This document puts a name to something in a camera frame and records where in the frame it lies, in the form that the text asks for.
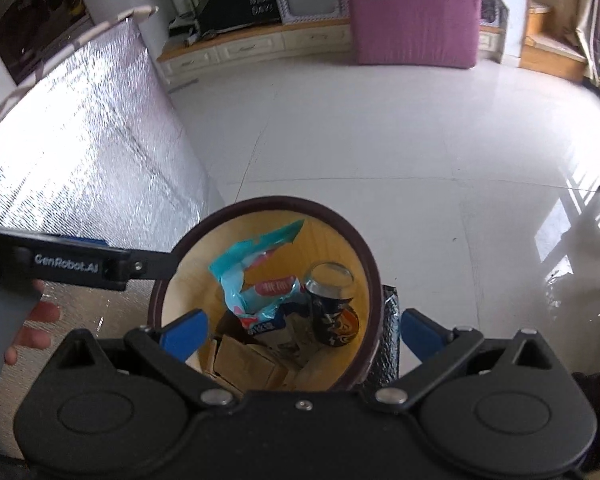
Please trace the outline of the person left hand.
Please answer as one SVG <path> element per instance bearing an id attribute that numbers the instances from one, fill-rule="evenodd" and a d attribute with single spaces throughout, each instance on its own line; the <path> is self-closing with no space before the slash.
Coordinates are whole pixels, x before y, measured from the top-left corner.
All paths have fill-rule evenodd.
<path id="1" fill-rule="evenodd" d="M 39 280 L 5 278 L 0 283 L 0 377 L 4 365 L 14 365 L 18 347 L 45 350 L 52 336 L 45 330 L 27 326 L 27 322 L 55 323 L 60 309 L 42 299 L 44 283 Z"/>

